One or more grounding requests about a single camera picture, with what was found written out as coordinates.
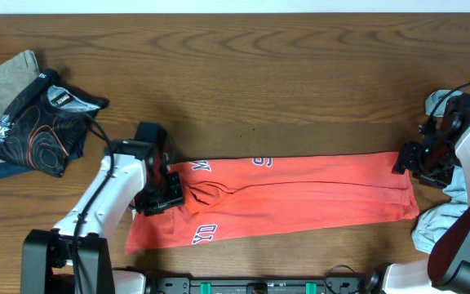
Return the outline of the red t-shirt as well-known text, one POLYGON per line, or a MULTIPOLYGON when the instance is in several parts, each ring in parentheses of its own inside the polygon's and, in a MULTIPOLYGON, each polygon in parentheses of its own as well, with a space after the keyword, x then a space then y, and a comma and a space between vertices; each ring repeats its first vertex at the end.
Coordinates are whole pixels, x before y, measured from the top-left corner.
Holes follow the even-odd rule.
POLYGON ((176 163, 182 205, 137 215, 128 254, 270 234, 413 219, 407 174, 395 152, 176 163))

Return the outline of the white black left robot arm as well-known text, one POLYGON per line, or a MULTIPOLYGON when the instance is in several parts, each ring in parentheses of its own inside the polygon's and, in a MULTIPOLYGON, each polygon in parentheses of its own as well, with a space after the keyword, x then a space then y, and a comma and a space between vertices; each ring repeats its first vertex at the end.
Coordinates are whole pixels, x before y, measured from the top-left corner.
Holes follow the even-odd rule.
POLYGON ((33 229, 22 247, 23 293, 155 293, 147 274, 115 269, 109 239, 128 209, 153 216, 184 202, 168 171, 166 130, 141 122, 135 137, 108 140, 100 169, 75 207, 50 230, 33 229))

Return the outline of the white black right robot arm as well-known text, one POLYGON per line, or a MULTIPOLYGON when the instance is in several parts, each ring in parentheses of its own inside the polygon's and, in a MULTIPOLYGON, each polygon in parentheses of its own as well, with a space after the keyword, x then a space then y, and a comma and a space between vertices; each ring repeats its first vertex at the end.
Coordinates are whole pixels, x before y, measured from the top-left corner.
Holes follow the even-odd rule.
POLYGON ((445 188, 452 184, 455 168, 461 168, 467 209, 427 259, 388 265, 379 280, 380 293, 470 293, 470 94, 453 90, 437 96, 438 101, 426 103, 423 142, 405 143, 392 171, 410 171, 422 184, 445 188))

